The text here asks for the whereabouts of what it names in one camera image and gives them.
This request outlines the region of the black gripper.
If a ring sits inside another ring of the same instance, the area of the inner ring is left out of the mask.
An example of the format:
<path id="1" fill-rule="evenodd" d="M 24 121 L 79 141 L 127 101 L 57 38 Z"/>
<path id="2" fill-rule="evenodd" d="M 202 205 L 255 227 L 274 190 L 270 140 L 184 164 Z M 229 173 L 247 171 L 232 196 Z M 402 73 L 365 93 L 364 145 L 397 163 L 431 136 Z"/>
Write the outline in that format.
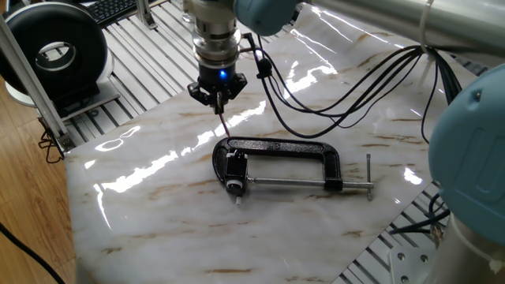
<path id="1" fill-rule="evenodd" d="M 198 82 L 189 84 L 187 90 L 193 99 L 211 107 L 215 114 L 223 114 L 224 106 L 234 100 L 247 83 L 244 73 L 236 73 L 235 64 L 219 68 L 199 65 Z"/>

